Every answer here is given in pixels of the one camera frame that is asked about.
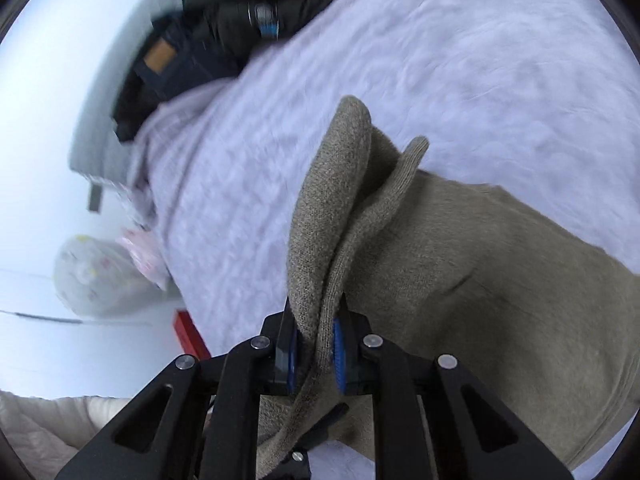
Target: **knit fabric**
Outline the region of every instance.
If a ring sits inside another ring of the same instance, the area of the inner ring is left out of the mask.
[[[349,308],[405,351],[457,356],[568,467],[612,430],[636,379],[640,279],[500,187],[419,171],[344,98],[292,218],[289,299],[300,386],[264,399],[258,476],[337,402],[332,322]],[[374,458],[370,401],[349,399],[334,438]]]

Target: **transparent plastic bag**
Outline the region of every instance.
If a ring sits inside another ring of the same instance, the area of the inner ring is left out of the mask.
[[[125,229],[118,243],[129,252],[136,268],[146,279],[161,290],[167,290],[171,275],[151,231]]]
[[[62,303],[78,316],[100,316],[152,287],[123,247],[82,235],[60,249],[53,281]]]

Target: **lavender blanket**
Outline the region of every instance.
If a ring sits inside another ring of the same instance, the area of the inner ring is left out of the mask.
[[[640,67],[598,0],[336,0],[136,138],[134,204],[213,354],[284,306],[293,207],[345,94],[401,148],[428,136],[425,170],[499,184],[640,272]]]

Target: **metal bolt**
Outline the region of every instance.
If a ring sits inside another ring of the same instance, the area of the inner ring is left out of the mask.
[[[384,340],[378,334],[369,334],[364,336],[362,342],[368,348],[380,348]]]
[[[180,370],[188,370],[196,364],[196,358],[192,355],[181,355],[175,360],[175,366]]]
[[[438,357],[438,364],[445,370],[453,370],[453,368],[458,366],[458,360],[453,357],[453,355],[442,354],[440,357]]]
[[[262,350],[263,348],[268,348],[271,344],[271,339],[269,339],[265,335],[257,335],[253,339],[251,339],[251,346],[256,350]]]

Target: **pink plastic bag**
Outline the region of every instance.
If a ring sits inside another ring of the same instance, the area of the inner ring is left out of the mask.
[[[129,251],[136,268],[146,279],[167,290],[171,275],[151,231],[126,229],[117,241]]]

